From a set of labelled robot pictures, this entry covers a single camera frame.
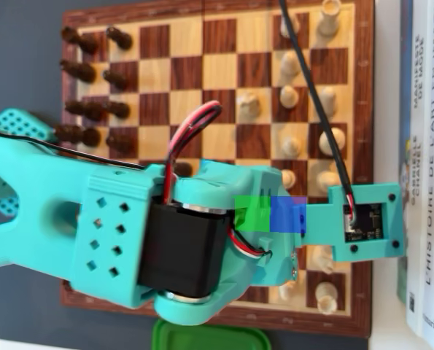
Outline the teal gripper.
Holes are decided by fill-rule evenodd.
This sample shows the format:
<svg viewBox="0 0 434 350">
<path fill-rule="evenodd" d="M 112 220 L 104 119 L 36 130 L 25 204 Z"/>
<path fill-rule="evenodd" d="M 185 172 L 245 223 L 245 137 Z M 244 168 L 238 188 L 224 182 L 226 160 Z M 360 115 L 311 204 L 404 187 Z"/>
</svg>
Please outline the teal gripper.
<svg viewBox="0 0 434 350">
<path fill-rule="evenodd" d="M 256 264 L 252 284 L 279 286 L 296 275 L 296 245 L 306 232 L 306 198 L 286 191 L 280 170 L 269 166 L 255 169 L 260 172 L 260 183 L 253 210 L 253 231 L 256 247 L 266 254 Z"/>
</svg>

